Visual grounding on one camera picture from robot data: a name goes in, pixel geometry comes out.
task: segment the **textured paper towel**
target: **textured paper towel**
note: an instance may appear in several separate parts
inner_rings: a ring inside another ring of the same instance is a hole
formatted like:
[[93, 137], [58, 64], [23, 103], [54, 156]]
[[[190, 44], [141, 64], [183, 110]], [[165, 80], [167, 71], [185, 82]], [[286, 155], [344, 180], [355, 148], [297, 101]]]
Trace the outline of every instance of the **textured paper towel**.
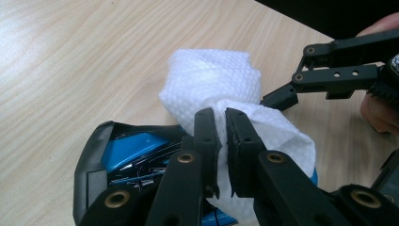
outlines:
[[169, 74], [159, 97], [165, 108], [188, 134], [194, 134], [194, 116], [204, 108], [215, 112], [216, 129], [222, 143], [217, 184], [220, 199], [208, 199], [214, 206], [236, 218], [240, 225], [259, 225], [253, 199], [231, 198], [227, 169], [227, 107], [245, 112], [269, 150], [289, 154], [311, 177], [315, 164], [313, 141], [300, 133], [275, 109], [258, 105], [261, 73], [249, 63], [249, 54], [216, 49], [182, 49], [169, 59]]

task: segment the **wood grain surface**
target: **wood grain surface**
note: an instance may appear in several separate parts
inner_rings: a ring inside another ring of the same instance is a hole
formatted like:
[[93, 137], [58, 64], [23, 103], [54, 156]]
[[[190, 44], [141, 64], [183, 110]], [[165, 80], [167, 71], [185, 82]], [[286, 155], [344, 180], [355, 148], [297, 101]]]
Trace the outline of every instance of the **wood grain surface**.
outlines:
[[[0, 225], [74, 224], [73, 172], [100, 123], [176, 123], [158, 93], [177, 49], [249, 52], [266, 94], [329, 41], [251, 0], [1, 1]], [[301, 94], [284, 112], [315, 141], [327, 191], [370, 186], [399, 147], [361, 118], [363, 95]]]

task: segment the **blue object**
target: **blue object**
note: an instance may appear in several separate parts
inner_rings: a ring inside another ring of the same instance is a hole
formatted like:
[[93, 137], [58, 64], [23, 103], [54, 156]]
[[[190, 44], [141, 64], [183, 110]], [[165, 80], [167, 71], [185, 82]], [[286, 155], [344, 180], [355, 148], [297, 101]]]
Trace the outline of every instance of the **blue object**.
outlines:
[[108, 142], [101, 162], [109, 173], [167, 143], [167, 139], [149, 133], [113, 139]]
[[317, 175], [317, 170], [314, 169], [313, 175], [311, 176], [311, 181], [317, 186], [319, 183], [319, 176]]

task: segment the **white cloth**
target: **white cloth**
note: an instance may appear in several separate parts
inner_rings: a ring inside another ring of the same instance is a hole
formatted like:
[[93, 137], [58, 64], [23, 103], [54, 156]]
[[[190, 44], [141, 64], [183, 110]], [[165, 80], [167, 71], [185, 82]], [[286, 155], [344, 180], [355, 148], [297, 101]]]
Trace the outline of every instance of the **white cloth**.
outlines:
[[300, 133], [275, 109], [258, 105], [261, 97], [261, 73], [249, 63], [249, 54], [216, 49], [181, 49], [169, 59], [169, 73], [159, 97], [188, 134], [194, 133], [194, 116], [211, 107], [222, 144], [218, 157], [217, 184], [220, 199], [208, 199], [240, 225], [259, 225], [253, 211], [253, 199], [231, 198], [227, 169], [227, 107], [245, 112], [269, 150], [289, 154], [311, 177], [315, 165], [313, 141]]

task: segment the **finger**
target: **finger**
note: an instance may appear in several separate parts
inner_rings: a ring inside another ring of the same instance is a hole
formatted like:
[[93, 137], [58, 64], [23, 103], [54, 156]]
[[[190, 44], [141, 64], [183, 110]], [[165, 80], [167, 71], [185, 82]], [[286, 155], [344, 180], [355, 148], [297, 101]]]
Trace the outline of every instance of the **finger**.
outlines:
[[360, 113], [378, 133], [390, 132], [399, 136], [397, 112], [376, 97], [367, 94], [361, 103]]
[[393, 13], [375, 22], [373, 25], [360, 31], [358, 36], [369, 35], [386, 30], [393, 30], [395, 28], [399, 28], [399, 12]]

